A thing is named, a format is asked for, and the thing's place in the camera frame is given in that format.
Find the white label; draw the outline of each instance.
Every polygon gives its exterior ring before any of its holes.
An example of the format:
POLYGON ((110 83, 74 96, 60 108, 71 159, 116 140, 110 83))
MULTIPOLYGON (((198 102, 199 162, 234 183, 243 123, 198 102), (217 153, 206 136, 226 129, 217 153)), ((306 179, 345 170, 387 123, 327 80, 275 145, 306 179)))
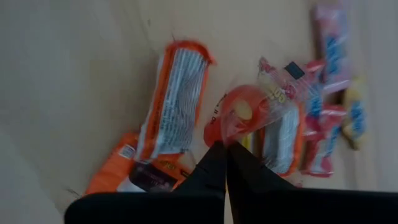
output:
POLYGON ((206 66, 207 61, 198 52, 176 51, 152 157, 180 153, 189 148, 206 66))
POLYGON ((132 159, 135 154, 136 150, 129 145, 124 145, 119 151, 119 155, 126 159, 132 159))

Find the beige floor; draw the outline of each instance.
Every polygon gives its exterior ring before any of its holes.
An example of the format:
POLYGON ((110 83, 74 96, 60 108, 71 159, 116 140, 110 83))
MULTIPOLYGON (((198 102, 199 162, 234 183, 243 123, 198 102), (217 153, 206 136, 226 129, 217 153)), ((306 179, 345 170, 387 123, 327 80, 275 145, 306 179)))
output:
MULTIPOLYGON (((154 87, 157 57, 167 43, 197 39, 217 59, 195 134, 201 139, 228 83, 253 77, 258 57, 270 53, 270 42, 298 61, 313 59, 308 16, 313 2, 5 0, 0 14, 1 129, 28 164, 24 169, 37 175, 40 188, 62 212, 84 192, 122 133, 139 129, 154 87)), ((394 27, 398 5, 393 0, 346 2, 351 5, 349 53, 354 71, 368 78, 367 96, 373 100, 368 103, 371 138, 361 152, 349 151, 339 141, 334 176, 309 178, 305 185, 398 189, 395 178, 376 178, 380 170, 394 176, 397 158, 397 121, 391 112, 397 79, 390 72, 396 47, 386 43, 394 43, 398 32, 378 24, 394 27), (386 116, 380 116, 384 108, 386 116)), ((204 153, 195 151, 195 159, 204 153)))

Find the snack package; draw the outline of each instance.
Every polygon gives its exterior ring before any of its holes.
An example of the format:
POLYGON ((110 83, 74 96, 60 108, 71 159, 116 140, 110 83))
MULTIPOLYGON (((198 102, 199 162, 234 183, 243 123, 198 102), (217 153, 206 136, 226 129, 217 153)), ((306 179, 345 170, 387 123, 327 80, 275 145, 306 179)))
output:
POLYGON ((350 146, 358 150, 366 139, 366 113, 363 105, 363 81, 354 78, 352 85, 345 91, 344 107, 347 116, 343 122, 343 134, 350 146))
POLYGON ((176 41, 166 48, 158 65, 156 88, 141 128, 135 160, 188 150, 212 63, 206 47, 195 41, 176 41))
POLYGON ((151 163, 136 162, 118 192, 170 192, 178 187, 191 171, 177 161, 155 159, 151 163))
POLYGON ((301 104, 260 129, 262 159, 270 170, 282 177, 297 170, 303 150, 304 126, 304 106, 301 104))
MULTIPOLYGON (((136 153, 135 148, 137 147, 138 137, 139 135, 136 133, 127 133, 122 137, 104 165, 92 178, 85 192, 86 194, 158 190, 155 186, 152 186, 152 188, 143 187, 146 182, 145 179, 137 180, 135 178, 133 184, 129 178, 132 170, 139 170, 141 173, 157 172, 157 175, 162 175, 164 178, 176 180, 172 182, 174 184, 171 187, 163 188, 163 190, 168 191, 176 188, 185 180, 191 171, 180 165, 177 161, 158 158, 150 164, 137 166, 138 162, 135 162, 133 157, 136 153)), ((164 182, 164 180, 159 179, 157 183, 161 185, 164 182)))
POLYGON ((326 61, 322 81, 325 94, 349 87, 351 80, 347 56, 348 28, 342 6, 317 4, 313 12, 318 55, 326 61))
POLYGON ((86 194, 115 192, 120 183, 129 175, 134 163, 138 134, 127 133, 112 150, 101 169, 92 178, 86 194))
POLYGON ((225 144, 270 124, 291 110, 296 103, 317 94, 308 83, 306 69, 289 62, 279 71, 261 57, 255 83, 232 88, 217 104, 205 126, 204 140, 211 146, 225 144))
POLYGON ((305 110, 307 112, 307 116, 313 116, 316 119, 319 118, 323 105, 323 85, 320 82, 320 79, 324 68, 324 60, 314 60, 307 64, 307 71, 310 74, 308 82, 318 94, 313 95, 312 98, 309 98, 305 102, 305 110))
POLYGON ((325 105, 318 120, 306 120, 311 131, 305 133, 308 141, 303 174, 315 177, 330 177, 333 174, 331 155, 345 114, 342 106, 325 105))

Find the beige surface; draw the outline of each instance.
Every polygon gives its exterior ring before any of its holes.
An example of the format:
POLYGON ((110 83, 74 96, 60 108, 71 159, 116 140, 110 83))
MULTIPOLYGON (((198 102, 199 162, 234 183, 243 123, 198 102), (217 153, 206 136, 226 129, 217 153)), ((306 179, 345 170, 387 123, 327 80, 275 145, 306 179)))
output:
POLYGON ((37 174, 1 129, 0 143, 0 222, 62 223, 54 202, 40 187, 37 174))
MULTIPOLYGON (((143 122, 154 87, 157 56, 173 37, 204 42, 218 62, 210 68, 199 131, 195 133, 201 139, 201 130, 228 83, 235 77, 253 78, 259 56, 270 53, 270 41, 301 62, 313 58, 310 2, 5 0, 0 14, 1 127, 37 173, 44 191, 63 211, 84 192, 121 134, 138 129, 143 122)), ((391 5, 389 15, 395 15, 396 2, 383 2, 391 5)), ((377 73, 380 63, 373 61, 383 55, 376 47, 379 36, 372 32, 378 27, 376 17, 383 15, 390 22, 396 17, 384 15, 382 6, 372 1, 353 0, 352 4, 350 54, 355 70, 369 76, 377 73)), ((388 32, 385 41, 397 37, 396 31, 376 30, 388 32)), ((396 59, 388 45, 383 46, 390 58, 396 59)), ((387 69, 391 64, 383 65, 387 69)), ((394 89, 391 78, 383 75, 381 79, 388 88, 375 78, 369 79, 375 90, 369 95, 383 99, 387 94, 390 102, 394 101, 394 94, 388 94, 394 89)), ((385 150, 380 159, 390 164, 382 164, 382 168, 393 172, 390 166, 396 152, 388 138, 394 138, 391 133, 396 119, 389 121, 395 110, 379 100, 375 106, 369 104, 369 111, 379 115, 378 108, 385 106, 390 112, 377 126, 382 133, 378 146, 385 150)), ((194 152, 198 161, 205 147, 201 141, 195 145, 200 149, 194 152)), ((378 171, 372 151, 376 143, 372 140, 366 150, 356 154, 347 151, 342 141, 339 146, 333 155, 333 178, 308 179, 306 183, 376 189, 378 171)), ((398 189, 395 179, 380 182, 388 185, 385 189, 398 189)))

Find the orange plastic wrapper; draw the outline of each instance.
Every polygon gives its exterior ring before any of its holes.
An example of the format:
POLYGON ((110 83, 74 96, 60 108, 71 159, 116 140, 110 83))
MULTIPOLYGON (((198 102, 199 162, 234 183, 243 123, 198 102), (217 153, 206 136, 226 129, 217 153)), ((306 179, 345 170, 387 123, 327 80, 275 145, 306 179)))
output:
POLYGON ((104 165, 92 178, 85 192, 86 194, 171 191, 178 187, 191 173, 190 169, 179 164, 172 157, 159 157, 149 164, 140 164, 134 161, 133 157, 136 153, 135 148, 137 147, 138 137, 137 133, 127 133, 122 137, 104 165), (142 178, 135 178, 134 183, 131 182, 130 174, 136 170, 144 174, 156 172, 161 177, 157 179, 157 182, 152 182, 151 188, 144 187, 145 189, 143 189, 140 187, 145 184, 143 183, 145 180, 142 180, 142 178), (173 180, 173 185, 170 185, 170 181, 166 181, 170 179, 173 180))
POLYGON ((188 151, 214 63, 207 48, 192 40, 170 44, 160 58, 156 88, 141 127, 136 161, 188 151))
POLYGON ((224 143, 227 143, 238 139, 239 137, 237 136, 240 134, 244 136, 245 133, 255 131, 258 128, 257 124, 267 118, 267 107, 267 96, 256 85, 240 85, 231 90, 228 94, 225 94, 217 104, 215 109, 218 113, 217 117, 212 117, 211 121, 205 126, 203 138, 206 145, 211 147, 215 141, 223 139, 224 143), (241 99, 241 101, 245 102, 245 104, 250 107, 252 114, 249 119, 239 120, 240 122, 236 124, 236 129, 234 129, 233 134, 226 133, 228 130, 222 129, 222 123, 228 122, 228 110, 234 106, 237 98, 241 99))

